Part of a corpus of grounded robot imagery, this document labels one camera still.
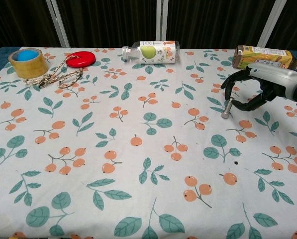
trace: red frisbee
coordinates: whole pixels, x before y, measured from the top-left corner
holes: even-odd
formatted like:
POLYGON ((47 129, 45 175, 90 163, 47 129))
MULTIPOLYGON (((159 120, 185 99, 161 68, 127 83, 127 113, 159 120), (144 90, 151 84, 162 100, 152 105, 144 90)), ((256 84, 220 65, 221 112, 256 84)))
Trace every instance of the red frisbee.
POLYGON ((78 51, 70 54, 69 56, 78 56, 66 61, 67 65, 74 68, 87 67, 93 64, 96 60, 95 55, 90 51, 78 51))

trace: plastic bottle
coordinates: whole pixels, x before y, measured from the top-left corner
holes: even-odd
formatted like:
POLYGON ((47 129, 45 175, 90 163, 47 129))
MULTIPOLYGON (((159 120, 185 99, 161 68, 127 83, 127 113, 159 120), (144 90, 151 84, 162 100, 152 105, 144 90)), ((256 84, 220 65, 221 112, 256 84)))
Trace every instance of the plastic bottle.
POLYGON ((122 48, 123 58, 141 64, 172 64, 180 60, 178 41, 137 41, 122 48))
POLYGON ((289 51, 239 45, 234 52, 232 66, 245 69, 253 62, 297 70, 297 59, 289 51))

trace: black curtain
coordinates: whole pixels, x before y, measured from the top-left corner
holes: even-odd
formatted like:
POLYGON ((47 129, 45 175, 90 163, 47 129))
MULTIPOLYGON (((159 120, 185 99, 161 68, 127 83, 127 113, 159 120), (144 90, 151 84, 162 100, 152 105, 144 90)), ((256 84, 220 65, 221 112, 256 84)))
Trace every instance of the black curtain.
POLYGON ((285 4, 266 47, 297 50, 297 0, 285 4))
POLYGON ((3 46, 61 46, 45 0, 0 0, 3 46))
POLYGON ((155 40, 156 0, 57 0, 71 47, 155 40))
POLYGON ((274 0, 169 0, 167 40, 181 48, 256 46, 274 0))

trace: bolt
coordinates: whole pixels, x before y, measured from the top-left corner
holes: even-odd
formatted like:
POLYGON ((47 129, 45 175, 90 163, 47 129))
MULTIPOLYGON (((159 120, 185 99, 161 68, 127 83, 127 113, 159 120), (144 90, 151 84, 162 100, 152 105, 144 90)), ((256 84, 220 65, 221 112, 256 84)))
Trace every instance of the bolt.
POLYGON ((233 97, 230 97, 229 101, 228 101, 228 104, 226 106, 226 108, 224 109, 224 111, 221 113, 221 117, 223 117, 224 119, 227 119, 229 118, 229 115, 230 115, 230 110, 231 110, 231 107, 233 105, 232 101, 234 100, 233 97))

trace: tape roll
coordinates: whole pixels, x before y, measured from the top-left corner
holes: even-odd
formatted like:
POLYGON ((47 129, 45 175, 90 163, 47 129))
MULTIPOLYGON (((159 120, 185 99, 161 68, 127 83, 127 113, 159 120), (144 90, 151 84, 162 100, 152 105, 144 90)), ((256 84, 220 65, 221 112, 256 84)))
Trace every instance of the tape roll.
POLYGON ((44 59, 42 52, 35 48, 26 48, 11 53, 8 57, 9 62, 14 67, 18 77, 30 79, 44 75, 48 71, 48 65, 44 59), (18 55, 21 51, 32 50, 38 55, 27 61, 17 61, 18 55))

